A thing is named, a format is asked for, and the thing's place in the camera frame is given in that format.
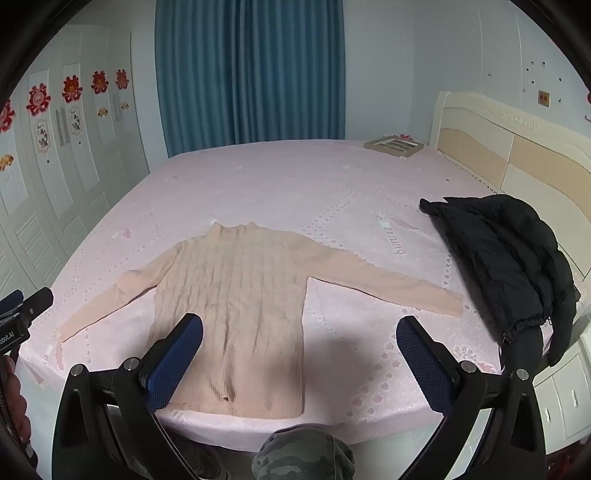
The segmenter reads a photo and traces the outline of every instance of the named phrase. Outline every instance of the blue curtain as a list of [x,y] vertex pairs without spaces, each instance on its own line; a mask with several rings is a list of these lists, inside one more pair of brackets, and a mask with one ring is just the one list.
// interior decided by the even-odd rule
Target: blue curtain
[[170,156],[344,137],[342,0],[158,0],[155,53]]

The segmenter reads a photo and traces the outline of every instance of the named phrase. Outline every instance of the white wall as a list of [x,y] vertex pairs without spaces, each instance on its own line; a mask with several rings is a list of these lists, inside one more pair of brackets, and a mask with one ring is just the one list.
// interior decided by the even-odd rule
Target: white wall
[[71,23],[107,25],[131,32],[131,69],[139,131],[148,168],[168,159],[156,84],[154,20],[156,0],[93,0]]
[[[589,91],[544,31],[514,4],[415,0],[413,14],[413,136],[429,140],[439,91],[468,90],[591,137],[584,119],[591,117]],[[550,93],[550,108],[538,104],[539,90]]]
[[408,132],[413,88],[413,0],[343,0],[345,138]]

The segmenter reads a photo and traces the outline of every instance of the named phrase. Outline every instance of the pink bedspread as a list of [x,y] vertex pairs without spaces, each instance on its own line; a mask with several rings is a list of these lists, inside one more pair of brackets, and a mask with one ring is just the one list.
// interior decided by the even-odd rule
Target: pink bedspread
[[33,324],[21,356],[56,388],[76,363],[99,370],[142,356],[154,318],[153,292],[64,345],[56,342],[56,329],[122,272],[145,265],[180,240],[203,235],[212,222],[255,222],[454,290],[465,298],[464,316],[393,305],[310,279],[300,418],[269,421],[164,409],[161,421],[194,440],[251,451],[272,432],[304,422],[328,425],[349,443],[435,423],[440,416],[429,409],[397,348],[397,321],[415,315],[457,359],[471,360],[483,371],[498,371],[499,356],[478,313],[478,294],[468,295],[456,260],[418,201],[487,194],[482,183],[429,148],[403,159],[352,142],[287,141],[180,155],[134,188],[84,240],[54,283],[55,304]]

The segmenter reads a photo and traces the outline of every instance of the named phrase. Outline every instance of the black puffer jacket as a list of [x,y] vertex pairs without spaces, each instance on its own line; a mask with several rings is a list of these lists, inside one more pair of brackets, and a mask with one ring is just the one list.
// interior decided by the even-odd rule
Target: black puffer jacket
[[550,318],[548,362],[558,363],[570,342],[578,292],[551,228],[509,195],[445,200],[421,199],[421,210],[444,222],[450,246],[473,271],[507,340]]

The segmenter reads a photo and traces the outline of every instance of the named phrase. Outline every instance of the red paper cutout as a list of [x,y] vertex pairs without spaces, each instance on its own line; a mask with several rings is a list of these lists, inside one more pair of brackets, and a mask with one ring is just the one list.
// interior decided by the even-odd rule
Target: red paper cutout
[[106,79],[105,71],[101,70],[101,72],[95,72],[92,76],[92,89],[95,91],[95,94],[105,93],[107,91],[107,85],[109,82]]
[[123,70],[117,70],[117,81],[115,82],[119,90],[127,90],[129,80],[127,78],[127,72]]
[[80,100],[80,95],[82,94],[82,87],[80,86],[80,81],[76,75],[73,75],[72,78],[66,77],[64,80],[64,91],[61,94],[64,97],[66,103],[74,102],[76,100]]
[[47,110],[50,101],[51,96],[47,94],[47,86],[40,83],[39,87],[34,86],[29,92],[29,104],[27,105],[27,110],[31,112],[32,116],[36,116],[40,112]]
[[14,110],[10,108],[10,100],[8,100],[0,112],[0,132],[8,132],[10,130],[13,116]]

